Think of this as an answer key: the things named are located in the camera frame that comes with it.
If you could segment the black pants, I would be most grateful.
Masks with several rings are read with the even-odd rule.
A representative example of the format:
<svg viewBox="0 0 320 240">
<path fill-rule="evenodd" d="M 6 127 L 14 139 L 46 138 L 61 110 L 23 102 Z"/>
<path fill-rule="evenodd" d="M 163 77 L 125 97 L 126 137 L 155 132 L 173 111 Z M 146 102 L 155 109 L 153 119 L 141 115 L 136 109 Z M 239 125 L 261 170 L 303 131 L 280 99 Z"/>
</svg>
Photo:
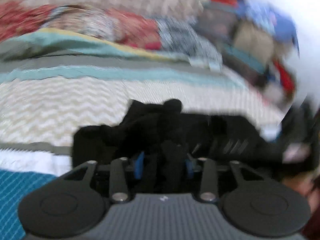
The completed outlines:
<svg viewBox="0 0 320 240">
<path fill-rule="evenodd" d="M 73 136 L 72 165 L 95 160 L 133 159 L 143 154 L 148 168 L 181 169 L 188 157 L 246 164 L 279 165 L 289 145 L 286 137 L 263 139 L 240 115 L 183 113 L 180 100 L 161 105 L 132 101 L 123 120 L 113 126 L 85 126 Z"/>
</svg>

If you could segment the patterned teal beige bedsheet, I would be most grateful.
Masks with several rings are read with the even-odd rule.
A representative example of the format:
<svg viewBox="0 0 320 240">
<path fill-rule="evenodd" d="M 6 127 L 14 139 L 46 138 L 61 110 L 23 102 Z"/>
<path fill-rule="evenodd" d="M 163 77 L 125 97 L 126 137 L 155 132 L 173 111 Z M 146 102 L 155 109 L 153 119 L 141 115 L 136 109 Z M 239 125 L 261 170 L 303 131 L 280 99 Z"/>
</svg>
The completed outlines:
<svg viewBox="0 0 320 240">
<path fill-rule="evenodd" d="M 72 168 L 74 133 L 119 124 L 132 101 L 177 99 L 183 113 L 241 115 L 257 127 L 283 112 L 235 72 L 193 68 L 58 29 L 1 43 L 1 239 L 258 239 L 214 200 L 136 189 L 134 163 Z"/>
</svg>

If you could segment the red floral patchwork quilt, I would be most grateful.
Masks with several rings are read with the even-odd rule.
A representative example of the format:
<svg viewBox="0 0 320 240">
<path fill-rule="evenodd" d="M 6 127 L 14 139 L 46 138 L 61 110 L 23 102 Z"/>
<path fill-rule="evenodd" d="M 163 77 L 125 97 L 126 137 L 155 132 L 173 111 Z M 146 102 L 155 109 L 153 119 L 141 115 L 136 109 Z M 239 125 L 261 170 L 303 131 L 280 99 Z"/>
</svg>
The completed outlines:
<svg viewBox="0 0 320 240">
<path fill-rule="evenodd" d="M 192 60 L 222 63 L 215 46 L 193 29 L 193 23 L 172 17 L 144 17 L 116 9 L 81 4 L 25 7 L 1 4 L 1 41 L 53 28 L 144 50 L 165 51 Z"/>
</svg>

